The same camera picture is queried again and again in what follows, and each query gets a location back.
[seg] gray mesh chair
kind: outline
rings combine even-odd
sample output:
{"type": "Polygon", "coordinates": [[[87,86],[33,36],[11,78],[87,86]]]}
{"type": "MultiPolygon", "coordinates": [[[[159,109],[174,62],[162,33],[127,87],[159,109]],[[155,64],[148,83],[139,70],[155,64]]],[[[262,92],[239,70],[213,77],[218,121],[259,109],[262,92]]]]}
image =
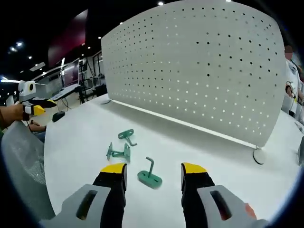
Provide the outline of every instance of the gray mesh chair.
{"type": "Polygon", "coordinates": [[[44,176],[44,144],[19,121],[15,121],[1,140],[1,153],[9,177],[33,216],[55,216],[44,176]]]}

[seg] black ceiling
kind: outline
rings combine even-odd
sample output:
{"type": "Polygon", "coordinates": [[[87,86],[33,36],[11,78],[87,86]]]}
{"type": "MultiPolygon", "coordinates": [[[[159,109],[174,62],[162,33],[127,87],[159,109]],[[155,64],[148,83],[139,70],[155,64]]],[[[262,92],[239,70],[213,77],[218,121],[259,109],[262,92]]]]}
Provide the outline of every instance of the black ceiling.
{"type": "MultiPolygon", "coordinates": [[[[281,25],[283,33],[290,34],[302,50],[300,28],[302,27],[302,13],[300,7],[290,1],[277,0],[236,0],[249,5],[272,16],[281,25]]],[[[59,35],[80,12],[88,10],[85,46],[76,48],[69,56],[77,58],[81,54],[90,56],[100,50],[99,36],[115,28],[121,21],[157,6],[157,0],[104,0],[82,1],[75,0],[31,3],[16,3],[7,1],[6,9],[2,8],[1,19],[1,47],[0,47],[0,75],[8,79],[30,80],[42,73],[31,72],[29,69],[35,64],[45,62],[43,71],[48,70],[48,46],[51,40],[59,35]],[[23,42],[18,52],[9,52],[16,42],[23,42]]],[[[0,95],[4,85],[0,83],[0,95]]]]}

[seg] white partition screen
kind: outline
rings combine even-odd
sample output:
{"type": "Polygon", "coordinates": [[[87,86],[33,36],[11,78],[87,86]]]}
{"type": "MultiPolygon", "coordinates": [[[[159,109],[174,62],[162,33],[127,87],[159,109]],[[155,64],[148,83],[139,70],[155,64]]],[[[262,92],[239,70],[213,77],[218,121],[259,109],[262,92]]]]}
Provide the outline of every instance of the white partition screen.
{"type": "Polygon", "coordinates": [[[277,23],[225,0],[145,11],[102,38],[111,99],[264,146],[284,97],[277,23]]]}

